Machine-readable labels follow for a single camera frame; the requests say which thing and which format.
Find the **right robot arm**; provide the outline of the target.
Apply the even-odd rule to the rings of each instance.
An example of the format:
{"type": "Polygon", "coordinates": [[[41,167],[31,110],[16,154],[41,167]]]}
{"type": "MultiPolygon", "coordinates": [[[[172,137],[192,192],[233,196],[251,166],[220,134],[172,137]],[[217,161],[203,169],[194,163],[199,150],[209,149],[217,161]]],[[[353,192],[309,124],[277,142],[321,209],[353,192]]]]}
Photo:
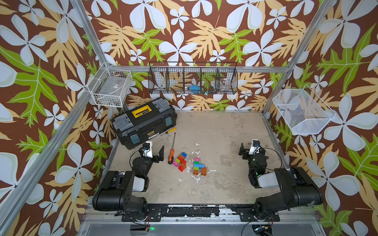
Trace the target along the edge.
{"type": "Polygon", "coordinates": [[[248,161],[248,178],[254,188],[280,189],[279,193],[256,199],[253,213],[257,218],[293,207],[323,204],[324,194],[302,167],[275,168],[268,173],[265,154],[266,150],[258,140],[254,140],[250,148],[241,145],[238,153],[248,161]]]}

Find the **red long lego brick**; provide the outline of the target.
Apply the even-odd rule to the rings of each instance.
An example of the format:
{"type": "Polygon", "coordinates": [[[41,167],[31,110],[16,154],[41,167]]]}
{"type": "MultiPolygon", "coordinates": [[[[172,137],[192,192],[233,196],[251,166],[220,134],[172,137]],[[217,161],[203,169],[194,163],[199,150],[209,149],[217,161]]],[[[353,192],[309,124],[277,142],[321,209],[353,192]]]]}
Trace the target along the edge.
{"type": "Polygon", "coordinates": [[[187,163],[186,160],[185,160],[185,158],[178,157],[177,159],[179,160],[179,162],[178,162],[179,164],[182,164],[182,163],[186,164],[187,163]]]}

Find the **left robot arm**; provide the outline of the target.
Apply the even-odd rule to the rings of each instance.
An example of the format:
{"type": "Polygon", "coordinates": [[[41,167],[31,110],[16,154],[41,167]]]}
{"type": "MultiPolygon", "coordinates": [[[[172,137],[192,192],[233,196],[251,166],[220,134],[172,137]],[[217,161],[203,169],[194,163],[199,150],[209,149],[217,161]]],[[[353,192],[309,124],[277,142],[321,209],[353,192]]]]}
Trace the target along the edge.
{"type": "Polygon", "coordinates": [[[143,197],[133,192],[145,192],[149,186],[148,174],[154,163],[164,161],[164,147],[158,155],[148,156],[150,143],[144,143],[137,151],[139,157],[130,160],[130,171],[108,171],[92,199],[92,206],[98,211],[126,211],[147,215],[148,204],[143,197]]]}

